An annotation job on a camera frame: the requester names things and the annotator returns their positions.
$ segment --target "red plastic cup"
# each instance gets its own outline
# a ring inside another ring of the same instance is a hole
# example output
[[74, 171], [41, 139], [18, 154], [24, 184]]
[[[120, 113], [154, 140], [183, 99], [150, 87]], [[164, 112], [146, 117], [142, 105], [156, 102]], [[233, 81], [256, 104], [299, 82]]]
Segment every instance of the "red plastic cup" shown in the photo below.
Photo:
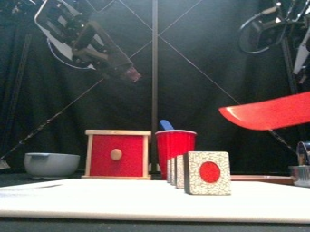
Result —
[[189, 130], [161, 130], [154, 135], [161, 179], [167, 179], [167, 160], [195, 149], [196, 132]]

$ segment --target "metal pole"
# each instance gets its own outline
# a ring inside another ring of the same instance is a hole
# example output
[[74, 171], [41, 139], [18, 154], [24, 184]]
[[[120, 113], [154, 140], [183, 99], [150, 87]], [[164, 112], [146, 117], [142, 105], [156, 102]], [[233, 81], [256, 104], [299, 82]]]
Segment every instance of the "metal pole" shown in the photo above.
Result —
[[157, 0], [152, 0], [152, 96], [150, 96], [150, 172], [157, 170], [157, 149], [156, 137], [157, 131]]

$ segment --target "red box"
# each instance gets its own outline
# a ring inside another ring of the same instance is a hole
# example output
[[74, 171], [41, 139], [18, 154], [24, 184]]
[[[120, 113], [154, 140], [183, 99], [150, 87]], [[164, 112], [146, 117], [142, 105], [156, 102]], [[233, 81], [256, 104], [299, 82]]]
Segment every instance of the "red box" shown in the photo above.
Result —
[[149, 179], [148, 130], [86, 130], [84, 178]]

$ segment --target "black curtain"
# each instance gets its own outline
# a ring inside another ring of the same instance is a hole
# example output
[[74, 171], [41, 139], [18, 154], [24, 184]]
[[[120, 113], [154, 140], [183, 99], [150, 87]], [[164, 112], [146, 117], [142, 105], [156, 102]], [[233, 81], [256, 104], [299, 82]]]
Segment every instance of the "black curtain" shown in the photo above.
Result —
[[[84, 130], [150, 130], [153, 52], [158, 55], [158, 120], [197, 133], [195, 150], [227, 151], [232, 173], [287, 174], [287, 167], [296, 164], [291, 150], [267, 131], [241, 129], [217, 111], [236, 102], [291, 94], [280, 45], [256, 55], [237, 47], [239, 26], [269, 7], [267, 2], [160, 0], [157, 51], [150, 46], [150, 0], [113, 1], [93, 13], [90, 19], [142, 78], [136, 83], [112, 78], [101, 82], [6, 157], [12, 169], [22, 169], [25, 152], [78, 154], [84, 169]], [[32, 19], [24, 18], [0, 19], [1, 154], [100, 80], [96, 71], [69, 67], [57, 59]], [[297, 127], [276, 133], [295, 148]]]

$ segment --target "grey bowl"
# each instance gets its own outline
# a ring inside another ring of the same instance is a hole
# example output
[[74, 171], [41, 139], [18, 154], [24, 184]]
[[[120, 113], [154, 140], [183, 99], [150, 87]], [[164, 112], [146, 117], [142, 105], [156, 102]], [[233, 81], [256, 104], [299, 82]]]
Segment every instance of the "grey bowl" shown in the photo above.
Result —
[[25, 153], [24, 168], [34, 179], [64, 179], [77, 170], [80, 156], [60, 153]]
[[310, 166], [288, 166], [295, 186], [310, 188]]

